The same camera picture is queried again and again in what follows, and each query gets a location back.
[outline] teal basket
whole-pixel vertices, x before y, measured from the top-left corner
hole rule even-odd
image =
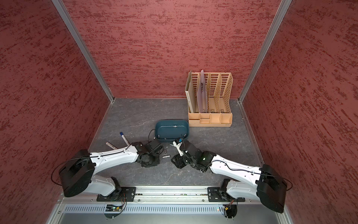
[[[186,120],[161,120],[155,125],[155,137],[160,142],[173,142],[177,138],[187,139],[189,124]]]

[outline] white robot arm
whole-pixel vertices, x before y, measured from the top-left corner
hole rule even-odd
[[[89,153],[80,150],[59,170],[64,195],[72,197],[82,192],[95,193],[115,201],[121,191],[118,181],[114,177],[106,178],[97,173],[136,161],[142,167],[156,166],[162,150],[163,146],[156,138],[146,145],[133,142],[128,147],[107,152]]]
[[[261,168],[236,163],[213,152],[202,152],[189,141],[183,142],[182,139],[175,140],[173,144],[179,154],[171,161],[177,168],[190,165],[201,172],[210,168],[213,173],[233,179],[224,181],[220,188],[221,196],[226,200],[239,197],[260,200],[269,209],[283,213],[287,183],[272,167],[266,164]]]

